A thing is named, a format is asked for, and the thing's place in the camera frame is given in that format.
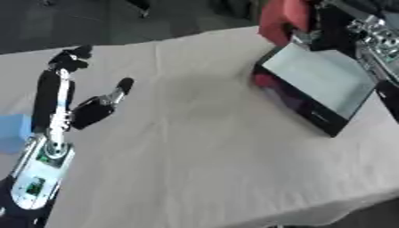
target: robotic hand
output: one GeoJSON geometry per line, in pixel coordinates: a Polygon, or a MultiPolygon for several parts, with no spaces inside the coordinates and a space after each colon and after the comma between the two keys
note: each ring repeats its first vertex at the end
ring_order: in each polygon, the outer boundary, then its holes
{"type": "Polygon", "coordinates": [[[48,64],[37,83],[31,136],[13,171],[0,182],[0,227],[45,227],[62,178],[75,156],[64,134],[73,126],[84,129],[111,115],[128,95],[134,80],[122,79],[103,96],[69,106],[75,92],[70,74],[88,67],[91,46],[64,50],[48,64]]]}

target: open box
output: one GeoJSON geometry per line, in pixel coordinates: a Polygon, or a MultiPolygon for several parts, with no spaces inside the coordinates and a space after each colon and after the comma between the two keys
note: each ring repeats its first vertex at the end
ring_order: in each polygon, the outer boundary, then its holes
{"type": "Polygon", "coordinates": [[[253,82],[276,92],[300,116],[331,137],[339,134],[376,83],[355,61],[337,51],[313,53],[290,43],[255,66],[253,82]]]}

